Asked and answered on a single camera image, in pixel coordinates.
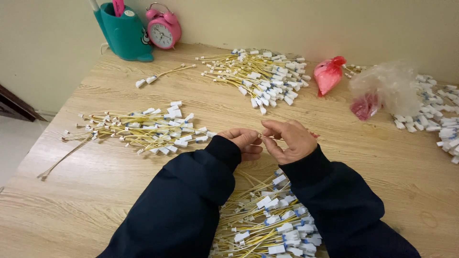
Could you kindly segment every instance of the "pink object in pen holder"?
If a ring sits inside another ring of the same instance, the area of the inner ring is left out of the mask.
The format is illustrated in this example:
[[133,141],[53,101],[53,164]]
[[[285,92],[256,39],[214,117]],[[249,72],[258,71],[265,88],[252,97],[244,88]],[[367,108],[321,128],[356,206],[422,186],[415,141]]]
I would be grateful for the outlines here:
[[121,17],[124,12],[124,0],[112,0],[112,2],[115,9],[115,16]]

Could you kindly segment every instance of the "navy blue sleeve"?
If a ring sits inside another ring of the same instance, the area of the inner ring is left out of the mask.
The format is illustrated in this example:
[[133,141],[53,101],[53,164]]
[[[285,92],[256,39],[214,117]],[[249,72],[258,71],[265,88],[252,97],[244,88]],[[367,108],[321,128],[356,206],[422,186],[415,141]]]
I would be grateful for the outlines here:
[[153,178],[98,258],[203,257],[218,225],[218,207],[235,186],[241,151],[221,136],[182,153]]
[[330,162],[320,146],[279,167],[314,218],[331,258],[420,258],[406,239],[380,220],[384,204],[365,180],[345,164]]

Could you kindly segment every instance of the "cartoon face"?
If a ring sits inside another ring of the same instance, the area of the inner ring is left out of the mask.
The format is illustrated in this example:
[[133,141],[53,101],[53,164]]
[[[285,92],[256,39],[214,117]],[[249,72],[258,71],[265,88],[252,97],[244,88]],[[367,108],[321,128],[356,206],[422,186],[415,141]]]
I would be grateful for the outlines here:
[[142,34],[143,35],[140,38],[140,40],[142,41],[144,45],[148,45],[148,42],[150,42],[150,38],[148,37],[148,33],[145,28],[142,28]]

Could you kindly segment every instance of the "wooden table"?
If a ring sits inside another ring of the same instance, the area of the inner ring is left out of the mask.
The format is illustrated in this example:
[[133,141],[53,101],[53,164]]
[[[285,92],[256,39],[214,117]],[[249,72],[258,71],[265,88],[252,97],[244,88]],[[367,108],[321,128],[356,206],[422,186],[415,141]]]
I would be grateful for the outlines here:
[[[46,182],[36,176],[78,144],[60,138],[65,129],[75,131],[75,123],[84,123],[79,112],[131,111],[178,100],[184,102],[186,114],[195,113],[195,124],[212,131],[262,130],[261,119],[297,119],[321,134],[319,143],[330,160],[345,162],[365,178],[384,201],[383,220],[424,257],[457,256],[459,166],[436,148],[435,133],[398,130],[384,111],[367,122],[359,121],[349,111],[347,79],[324,98],[316,97],[317,85],[311,82],[291,107],[280,102],[262,117],[237,89],[200,75],[206,67],[195,61],[196,56],[228,52],[178,45],[176,51],[156,49],[154,62],[141,63],[123,61],[108,50],[0,194],[0,257],[98,255],[137,197],[175,155],[137,156],[137,149],[125,148],[118,139],[91,141],[58,165]],[[168,74],[142,89],[135,87],[137,80],[181,63],[196,63],[197,68]],[[307,74],[313,67],[307,66]],[[203,147],[192,144],[187,150]],[[261,160],[240,168],[263,179],[276,163],[264,151]]]

